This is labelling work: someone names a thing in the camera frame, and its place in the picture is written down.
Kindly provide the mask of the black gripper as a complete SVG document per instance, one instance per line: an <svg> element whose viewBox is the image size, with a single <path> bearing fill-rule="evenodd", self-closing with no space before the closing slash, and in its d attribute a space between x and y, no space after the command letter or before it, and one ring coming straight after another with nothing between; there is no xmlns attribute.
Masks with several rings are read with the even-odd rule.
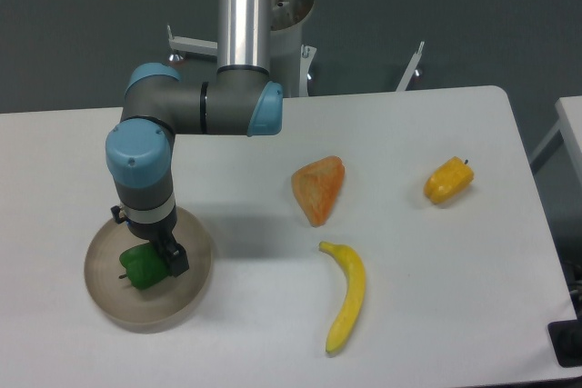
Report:
<svg viewBox="0 0 582 388"><path fill-rule="evenodd" d="M138 211L122 205L114 205L110 210L116 224L126 223L132 235L154 244L171 276L178 277L189 269L186 249L173 235L177 224L175 205L162 212L158 208Z"/></svg>

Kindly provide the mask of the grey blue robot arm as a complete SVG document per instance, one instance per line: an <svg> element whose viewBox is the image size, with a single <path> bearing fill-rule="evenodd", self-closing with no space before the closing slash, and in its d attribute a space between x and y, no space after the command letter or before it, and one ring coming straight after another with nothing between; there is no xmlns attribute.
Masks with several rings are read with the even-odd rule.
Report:
<svg viewBox="0 0 582 388"><path fill-rule="evenodd" d="M105 159L120 200L112 215L154 247L174 277L189 268L173 236L177 222L171 163L179 134L274 135L282 128L283 88L270 78L271 0L218 0L213 83L181 84L159 63L132 73Z"/></svg>

